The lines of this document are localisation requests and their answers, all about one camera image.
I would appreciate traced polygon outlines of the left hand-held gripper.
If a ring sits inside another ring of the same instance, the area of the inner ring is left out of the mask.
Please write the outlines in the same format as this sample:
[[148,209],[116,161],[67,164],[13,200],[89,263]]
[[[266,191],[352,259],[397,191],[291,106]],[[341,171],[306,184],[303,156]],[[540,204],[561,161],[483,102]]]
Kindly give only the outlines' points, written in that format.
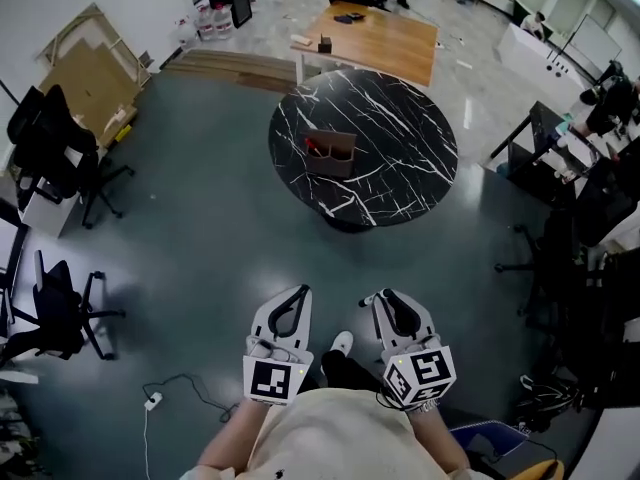
[[288,288],[258,308],[243,356],[246,398],[288,405],[298,394],[314,361],[306,351],[311,311],[312,291],[306,284]]

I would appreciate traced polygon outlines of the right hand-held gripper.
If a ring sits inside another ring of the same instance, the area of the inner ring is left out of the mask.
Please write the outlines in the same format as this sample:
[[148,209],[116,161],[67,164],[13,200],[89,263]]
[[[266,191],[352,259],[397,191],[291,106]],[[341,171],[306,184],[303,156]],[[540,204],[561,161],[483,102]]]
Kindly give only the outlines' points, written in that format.
[[[457,374],[450,347],[434,335],[430,312],[414,298],[390,288],[366,296],[358,306],[371,309],[376,336],[383,349],[389,350],[382,353],[386,402],[404,412],[436,405]],[[420,341],[397,347],[400,336],[417,339],[423,335]]]

